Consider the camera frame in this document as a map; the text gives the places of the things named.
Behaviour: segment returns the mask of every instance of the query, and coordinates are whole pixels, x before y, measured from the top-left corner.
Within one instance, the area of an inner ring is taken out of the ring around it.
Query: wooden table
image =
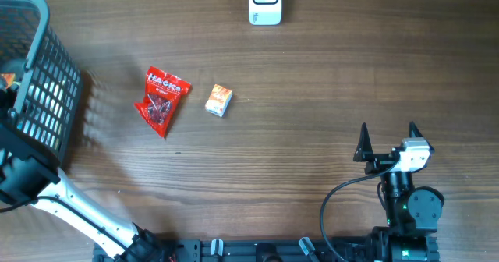
[[[181,238],[320,238],[320,203],[363,175],[362,122],[387,152],[408,123],[435,147],[414,175],[446,197],[442,261],[499,255],[499,0],[47,0],[86,74],[69,177],[113,213]],[[149,65],[193,84],[163,140],[133,107]],[[203,105],[234,90],[223,119]],[[385,225],[377,181],[333,197],[329,235]],[[0,217],[1,261],[89,261],[92,242],[25,207]]]

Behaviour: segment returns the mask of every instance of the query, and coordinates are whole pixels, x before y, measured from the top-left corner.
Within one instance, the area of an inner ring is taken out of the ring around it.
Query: red package
[[[180,97],[189,93],[190,83],[154,66],[146,74],[146,95],[143,103],[136,102],[140,115],[161,137],[166,129]]]

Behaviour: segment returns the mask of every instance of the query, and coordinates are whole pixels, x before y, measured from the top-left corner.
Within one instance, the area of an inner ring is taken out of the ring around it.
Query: gray basket
[[[45,0],[0,0],[0,73],[22,78],[9,110],[15,130],[62,161],[83,82],[48,21]]]

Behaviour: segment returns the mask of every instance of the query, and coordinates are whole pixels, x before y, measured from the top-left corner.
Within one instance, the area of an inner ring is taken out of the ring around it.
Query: cable
[[[4,212],[8,212],[8,211],[13,211],[13,210],[15,210],[15,209],[17,209],[19,207],[25,206],[27,204],[35,204],[37,202],[37,200],[50,200],[50,201],[54,201],[54,202],[62,205],[68,211],[73,212],[76,216],[78,216],[83,221],[85,221],[88,225],[90,225],[90,226],[94,227],[95,229],[97,229],[102,235],[107,236],[111,241],[113,241],[114,243],[116,243],[119,247],[123,248],[123,250],[124,250],[125,253],[130,253],[130,255],[133,256],[135,259],[140,260],[140,258],[135,253],[129,251],[127,246],[125,246],[120,241],[118,241],[114,236],[112,236],[111,234],[109,234],[106,231],[105,228],[99,227],[97,224],[93,223],[90,219],[86,218],[79,211],[77,211],[76,209],[74,209],[73,207],[71,207],[70,205],[68,205],[67,203],[63,202],[62,200],[60,200],[59,198],[57,198],[55,196],[37,196],[34,200],[25,200],[25,201],[22,201],[20,203],[13,204],[10,207],[2,208],[2,209],[0,209],[0,213],[4,213]]]
[[[382,184],[382,182],[379,182],[379,183],[377,184],[377,188],[376,188],[376,190],[377,190],[377,198],[378,198],[378,199],[380,199],[381,206],[383,207],[383,209],[384,209],[384,210],[387,210],[386,205],[384,205],[384,200],[383,200],[383,197],[381,196],[381,191],[380,191],[381,184]]]
[[[359,177],[357,179],[352,179],[352,180],[349,180],[347,182],[343,182],[342,184],[336,186],[336,188],[334,188],[333,190],[331,190],[326,195],[326,197],[324,198],[324,201],[322,202],[322,206],[320,207],[320,214],[319,214],[320,232],[322,233],[322,236],[324,237],[324,241],[326,241],[326,244],[327,244],[327,247],[329,248],[329,250],[332,251],[334,253],[334,255],[336,255],[336,257],[339,260],[341,260],[343,262],[348,262],[342,255],[340,255],[340,253],[338,253],[338,251],[336,251],[334,249],[334,246],[331,244],[331,242],[327,238],[326,229],[324,228],[324,210],[326,209],[326,204],[329,201],[329,198],[331,198],[331,196],[333,196],[334,193],[336,193],[338,190],[340,190],[341,188],[343,188],[345,186],[348,186],[348,185],[353,184],[353,183],[361,182],[361,181],[364,181],[364,180],[369,180],[369,179],[373,179],[373,178],[376,178],[376,177],[380,177],[383,174],[391,171],[394,166],[392,166],[391,168],[389,168],[389,169],[387,169],[385,171],[382,171],[382,172],[380,172],[378,174],[375,174],[375,175],[363,176],[363,177]]]

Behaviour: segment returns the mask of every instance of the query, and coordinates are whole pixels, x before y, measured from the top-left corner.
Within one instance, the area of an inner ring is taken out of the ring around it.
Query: black cable
[[[393,167],[394,166],[392,166],[391,168],[389,168],[389,169],[387,169],[385,171],[382,171],[382,172],[380,172],[378,174],[375,174],[375,175],[363,176],[363,177],[359,177],[357,179],[352,179],[352,180],[349,180],[347,182],[343,182],[342,184],[336,186],[336,188],[334,188],[333,190],[331,190],[329,192],[329,194],[326,195],[326,197],[324,198],[324,201],[322,202],[322,206],[320,207],[320,214],[319,214],[320,232],[322,233],[322,236],[324,237],[324,241],[326,241],[326,244],[327,244],[327,247],[329,248],[329,250],[332,251],[333,254],[339,260],[341,260],[343,262],[348,262],[345,258],[343,258],[342,255],[340,255],[340,253],[338,253],[338,251],[336,251],[334,249],[334,246],[331,244],[331,242],[327,238],[326,229],[324,228],[324,210],[326,209],[326,204],[329,201],[329,198],[331,198],[331,196],[333,196],[334,193],[336,193],[338,190],[340,190],[341,188],[343,188],[345,186],[348,186],[348,185],[353,184],[353,183],[361,182],[361,181],[364,181],[364,180],[369,180],[369,179],[373,179],[373,178],[376,178],[376,177],[380,177],[383,174],[385,174],[385,173],[389,172],[390,170],[392,170]]]
[[[27,204],[35,204],[37,202],[37,200],[50,200],[50,201],[54,201],[54,202],[62,205],[68,211],[73,212],[76,216],[78,216],[83,221],[85,221],[88,225],[90,225],[90,226],[94,227],[95,229],[97,229],[102,235],[107,236],[111,241],[113,241],[118,246],[120,246],[121,248],[123,248],[123,250],[125,250],[125,252],[130,253],[130,255],[133,256],[135,259],[140,260],[140,258],[135,253],[132,253],[131,251],[129,251],[127,246],[125,246],[120,241],[118,241],[114,236],[112,236],[111,234],[109,234],[106,231],[105,228],[99,227],[97,224],[93,223],[90,219],[86,218],[79,211],[77,211],[76,209],[74,209],[73,207],[71,207],[70,205],[68,205],[67,203],[63,202],[62,200],[60,200],[59,198],[57,198],[55,196],[37,196],[34,200],[25,200],[25,201],[22,201],[20,203],[13,204],[10,207],[2,208],[2,209],[0,209],[0,213],[4,213],[4,212],[8,212],[8,211],[13,211],[13,210],[15,210],[15,209],[17,209],[19,207],[25,206]]]
[[[381,191],[380,191],[381,184],[382,184],[382,182],[379,182],[377,184],[377,188],[376,188],[376,190],[377,190],[377,198],[380,199],[381,206],[383,207],[383,209],[387,210],[387,207],[384,205],[383,197],[381,196]]]

